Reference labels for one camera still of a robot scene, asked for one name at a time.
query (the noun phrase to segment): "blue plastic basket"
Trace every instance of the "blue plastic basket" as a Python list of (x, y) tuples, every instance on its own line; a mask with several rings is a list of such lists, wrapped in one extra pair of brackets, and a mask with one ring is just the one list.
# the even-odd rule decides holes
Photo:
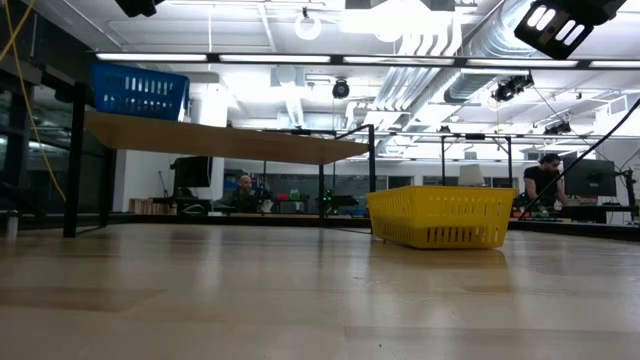
[(91, 68), (96, 110), (178, 120), (189, 104), (189, 78), (96, 62)]

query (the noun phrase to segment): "wooden floor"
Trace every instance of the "wooden floor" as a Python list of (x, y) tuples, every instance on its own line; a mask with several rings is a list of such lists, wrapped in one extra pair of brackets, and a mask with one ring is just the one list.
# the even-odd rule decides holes
[(639, 331), (633, 243), (121, 225), (0, 250), (2, 359), (636, 360)]

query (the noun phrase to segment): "yellow plastic basket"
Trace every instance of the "yellow plastic basket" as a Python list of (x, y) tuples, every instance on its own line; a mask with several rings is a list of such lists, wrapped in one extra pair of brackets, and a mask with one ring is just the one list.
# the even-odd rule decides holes
[(504, 244), (515, 189), (407, 186), (367, 194), (373, 233), (419, 249)]

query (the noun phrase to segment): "bald man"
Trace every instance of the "bald man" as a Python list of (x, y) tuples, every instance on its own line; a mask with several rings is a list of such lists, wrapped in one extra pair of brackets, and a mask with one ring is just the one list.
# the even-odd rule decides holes
[(242, 175), (238, 185), (237, 189), (226, 193), (222, 199), (216, 202), (234, 207), (238, 212), (258, 211), (258, 198), (251, 190), (251, 178), (247, 175)]

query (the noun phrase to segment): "wooden shelf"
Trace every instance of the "wooden shelf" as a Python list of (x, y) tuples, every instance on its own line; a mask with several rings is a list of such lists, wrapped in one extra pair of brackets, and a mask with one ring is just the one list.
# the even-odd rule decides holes
[(114, 149), (185, 155), (330, 164), (368, 151), (345, 140), (219, 128), (177, 121), (87, 112), (87, 129)]

